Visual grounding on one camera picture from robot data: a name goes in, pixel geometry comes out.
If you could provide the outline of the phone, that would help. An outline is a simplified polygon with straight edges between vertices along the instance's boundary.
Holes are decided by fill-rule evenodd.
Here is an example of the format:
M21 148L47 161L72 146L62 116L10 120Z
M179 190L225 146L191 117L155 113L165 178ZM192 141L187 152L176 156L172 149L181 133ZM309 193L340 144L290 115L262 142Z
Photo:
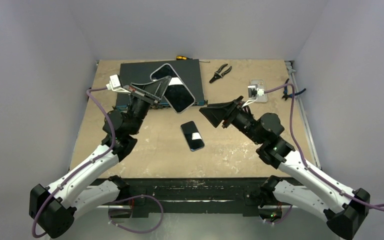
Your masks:
M254 98L256 103L266 103L268 101L268 96L265 94L266 84L262 79L252 79L250 84L255 87L256 94Z
M177 114L183 113L186 109L195 104L195 97L169 63L164 63L150 74L150 79L152 81L164 77L171 77L164 93L164 98Z

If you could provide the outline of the blue smartphone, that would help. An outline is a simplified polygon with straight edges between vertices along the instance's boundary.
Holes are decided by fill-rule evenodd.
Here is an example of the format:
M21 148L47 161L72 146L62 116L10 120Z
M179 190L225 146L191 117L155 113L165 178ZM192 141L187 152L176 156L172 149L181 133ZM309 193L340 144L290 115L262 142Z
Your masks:
M181 124L180 129L185 137L189 149L192 152L205 147L203 138L194 121L189 121Z

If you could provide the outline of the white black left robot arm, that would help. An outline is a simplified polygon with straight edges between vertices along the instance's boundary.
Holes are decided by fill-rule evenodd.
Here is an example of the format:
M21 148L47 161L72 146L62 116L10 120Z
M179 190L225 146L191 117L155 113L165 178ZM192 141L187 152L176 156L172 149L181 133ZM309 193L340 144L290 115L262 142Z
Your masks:
M106 135L96 149L78 166L58 180L38 184L29 197L29 215L33 219L31 233L41 238L37 227L52 239L63 235L76 219L103 204L126 204L133 208L146 194L134 195L130 185L120 176L110 176L96 187L91 184L108 169L125 159L137 144L135 135L152 105L165 94L169 76L148 83L122 86L118 75L112 75L106 90L127 94L130 105L126 112L105 111L103 130Z

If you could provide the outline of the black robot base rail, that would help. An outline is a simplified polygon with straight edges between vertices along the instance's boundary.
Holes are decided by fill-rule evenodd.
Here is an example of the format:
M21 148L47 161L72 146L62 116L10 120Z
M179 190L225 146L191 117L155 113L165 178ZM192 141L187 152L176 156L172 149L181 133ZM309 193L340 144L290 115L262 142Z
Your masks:
M125 218L127 210L133 218L147 218L149 214L239 214L243 217L269 217L269 209L288 208L289 204L276 200L270 177L228 178L121 178L109 180L121 187L111 203L110 212Z

